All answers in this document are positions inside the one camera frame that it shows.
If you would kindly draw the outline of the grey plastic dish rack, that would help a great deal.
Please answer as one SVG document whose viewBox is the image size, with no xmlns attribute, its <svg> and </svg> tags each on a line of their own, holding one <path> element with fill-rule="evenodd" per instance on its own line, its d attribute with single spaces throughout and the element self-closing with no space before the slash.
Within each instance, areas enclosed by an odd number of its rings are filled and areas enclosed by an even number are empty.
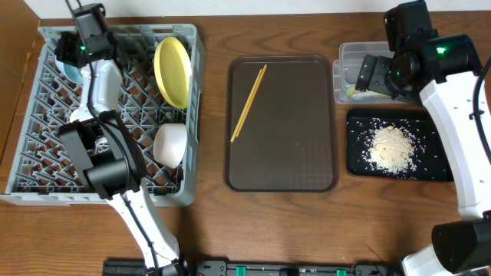
<svg viewBox="0 0 491 276">
<path fill-rule="evenodd" d="M 58 129 L 81 102 L 80 84 L 69 81 L 54 63 L 54 50 L 61 33 L 73 26 L 40 27 L 44 45 L 32 85 L 15 157 L 1 198 L 16 205 L 101 204 L 77 177 Z M 205 48 L 191 24 L 115 25 L 124 65 L 118 112 L 138 143 L 147 168 L 145 178 L 157 206 L 181 207 L 196 198 L 199 158 L 199 105 L 204 90 Z M 177 38 L 191 60 L 188 107 L 171 106 L 161 95 L 153 73 L 157 45 Z M 183 123 L 188 133 L 185 156 L 176 169 L 153 158 L 153 142 L 165 123 Z"/>
</svg>

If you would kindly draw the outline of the white bowl with rice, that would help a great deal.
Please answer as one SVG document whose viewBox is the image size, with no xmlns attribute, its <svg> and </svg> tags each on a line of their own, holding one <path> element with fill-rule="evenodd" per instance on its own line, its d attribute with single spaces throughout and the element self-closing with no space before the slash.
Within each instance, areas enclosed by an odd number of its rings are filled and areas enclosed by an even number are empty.
<svg viewBox="0 0 491 276">
<path fill-rule="evenodd" d="M 187 130 L 183 123 L 165 123 L 155 136 L 153 157 L 161 165 L 171 169 L 178 167 L 187 145 Z"/>
</svg>

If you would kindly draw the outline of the pile of leftover rice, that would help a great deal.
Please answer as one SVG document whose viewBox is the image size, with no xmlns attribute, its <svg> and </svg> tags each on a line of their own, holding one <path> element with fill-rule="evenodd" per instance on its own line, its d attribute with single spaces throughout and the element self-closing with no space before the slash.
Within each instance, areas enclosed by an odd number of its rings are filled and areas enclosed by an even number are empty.
<svg viewBox="0 0 491 276">
<path fill-rule="evenodd" d="M 347 122 L 347 167 L 357 176 L 422 179 L 427 147 L 436 136 L 423 120 L 352 117 Z"/>
</svg>

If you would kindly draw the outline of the dark brown serving tray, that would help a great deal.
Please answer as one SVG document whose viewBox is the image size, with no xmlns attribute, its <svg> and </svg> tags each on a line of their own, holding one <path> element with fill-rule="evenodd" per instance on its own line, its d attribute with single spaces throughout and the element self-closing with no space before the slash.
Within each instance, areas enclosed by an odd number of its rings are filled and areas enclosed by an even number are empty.
<svg viewBox="0 0 491 276">
<path fill-rule="evenodd" d="M 239 57 L 229 65 L 223 178 L 235 192 L 327 192 L 338 183 L 328 59 Z"/>
</svg>

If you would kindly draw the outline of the light blue bowl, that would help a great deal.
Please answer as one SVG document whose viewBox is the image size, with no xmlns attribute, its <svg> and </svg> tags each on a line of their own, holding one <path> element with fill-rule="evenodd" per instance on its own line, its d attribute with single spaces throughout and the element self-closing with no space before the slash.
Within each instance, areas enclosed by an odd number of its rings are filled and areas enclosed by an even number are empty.
<svg viewBox="0 0 491 276">
<path fill-rule="evenodd" d="M 83 77 L 81 76 L 81 73 L 77 67 L 66 64 L 64 62 L 61 62 L 58 59 L 55 60 L 55 64 L 56 64 L 57 69 L 69 81 L 76 83 L 76 84 L 82 84 L 83 83 Z"/>
</svg>

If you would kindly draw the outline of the clear plastic waste bin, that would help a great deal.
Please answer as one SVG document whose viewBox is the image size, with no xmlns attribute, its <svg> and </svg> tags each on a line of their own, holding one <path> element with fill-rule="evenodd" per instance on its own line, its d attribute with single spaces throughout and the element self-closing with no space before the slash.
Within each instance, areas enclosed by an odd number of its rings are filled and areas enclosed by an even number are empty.
<svg viewBox="0 0 491 276">
<path fill-rule="evenodd" d="M 376 42 L 348 42 L 339 48 L 339 59 L 333 62 L 333 88 L 334 99 L 339 104 L 401 104 L 402 97 L 396 100 L 365 101 L 348 99 L 347 92 L 350 87 L 355 87 L 362 62 L 368 54 L 392 58 L 386 41 Z"/>
</svg>

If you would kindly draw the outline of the cream white cup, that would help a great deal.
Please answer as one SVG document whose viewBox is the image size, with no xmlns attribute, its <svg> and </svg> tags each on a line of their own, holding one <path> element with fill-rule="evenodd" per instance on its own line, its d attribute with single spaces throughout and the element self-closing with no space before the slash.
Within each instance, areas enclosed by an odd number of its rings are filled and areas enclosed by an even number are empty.
<svg viewBox="0 0 491 276">
<path fill-rule="evenodd" d="M 92 118 L 93 116 L 91 115 L 87 107 L 79 107 L 71 113 L 70 122 L 71 123 L 75 121 L 84 122 L 86 120 L 91 120 Z"/>
</svg>

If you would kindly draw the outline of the yellow plastic plate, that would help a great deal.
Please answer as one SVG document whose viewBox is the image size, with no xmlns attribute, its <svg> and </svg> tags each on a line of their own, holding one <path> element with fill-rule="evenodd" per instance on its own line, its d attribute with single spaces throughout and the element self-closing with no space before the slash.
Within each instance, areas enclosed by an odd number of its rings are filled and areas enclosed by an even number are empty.
<svg viewBox="0 0 491 276">
<path fill-rule="evenodd" d="M 173 107 L 186 109 L 192 68 L 189 55 L 177 38 L 167 37 L 157 45 L 153 68 L 164 100 Z"/>
</svg>

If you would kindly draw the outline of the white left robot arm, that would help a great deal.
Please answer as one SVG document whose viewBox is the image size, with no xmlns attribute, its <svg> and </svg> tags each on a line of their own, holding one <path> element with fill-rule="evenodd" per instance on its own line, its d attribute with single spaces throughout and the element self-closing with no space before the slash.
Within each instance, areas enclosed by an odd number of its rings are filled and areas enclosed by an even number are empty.
<svg viewBox="0 0 491 276">
<path fill-rule="evenodd" d="M 79 107 L 58 135 L 84 187 L 120 215 L 143 254 L 142 264 L 107 261 L 103 270 L 115 275 L 137 269 L 145 275 L 191 275 L 179 242 L 150 198 L 142 151 L 117 112 L 123 68 L 105 7 L 93 3 L 69 11 L 76 30 L 62 33 L 55 55 L 77 67 L 83 82 Z"/>
</svg>

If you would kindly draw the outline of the black food waste tray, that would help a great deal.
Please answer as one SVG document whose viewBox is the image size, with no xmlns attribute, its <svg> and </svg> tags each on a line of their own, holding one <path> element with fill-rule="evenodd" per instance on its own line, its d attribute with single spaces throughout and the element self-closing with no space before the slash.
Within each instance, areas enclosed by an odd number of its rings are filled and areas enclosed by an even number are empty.
<svg viewBox="0 0 491 276">
<path fill-rule="evenodd" d="M 427 112 L 415 110 L 379 110 L 379 109 L 353 109 L 347 114 L 347 122 L 352 117 L 377 117 L 382 119 L 410 119 L 423 120 L 429 122 L 431 129 L 435 131 L 436 136 L 431 140 L 427 147 L 427 156 L 423 159 L 423 165 L 428 171 L 423 174 L 422 179 L 425 181 L 452 182 L 453 175 L 450 164 L 447 161 L 443 144 L 437 132 L 434 122 L 430 119 Z"/>
</svg>

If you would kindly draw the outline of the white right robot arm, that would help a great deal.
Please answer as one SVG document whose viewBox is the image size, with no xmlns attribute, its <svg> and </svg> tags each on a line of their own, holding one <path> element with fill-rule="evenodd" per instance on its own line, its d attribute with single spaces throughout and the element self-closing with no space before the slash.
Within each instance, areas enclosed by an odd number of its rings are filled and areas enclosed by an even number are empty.
<svg viewBox="0 0 491 276">
<path fill-rule="evenodd" d="M 423 105 L 442 140 L 460 221 L 436 225 L 432 243 L 401 262 L 405 275 L 475 275 L 490 265 L 490 111 L 482 64 L 465 34 L 441 37 L 424 1 L 384 14 L 392 58 L 368 55 L 356 90 Z"/>
</svg>

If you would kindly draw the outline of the green snack wrapper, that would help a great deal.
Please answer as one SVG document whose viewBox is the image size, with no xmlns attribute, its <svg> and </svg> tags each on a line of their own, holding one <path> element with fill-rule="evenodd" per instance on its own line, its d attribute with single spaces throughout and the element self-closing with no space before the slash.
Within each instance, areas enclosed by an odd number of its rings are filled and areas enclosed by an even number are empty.
<svg viewBox="0 0 491 276">
<path fill-rule="evenodd" d="M 390 100 L 390 96 L 386 94 L 380 94 L 370 90 L 359 91 L 355 87 L 350 87 L 347 92 L 348 99 L 352 100 L 365 100 L 365 101 L 379 101 Z"/>
</svg>

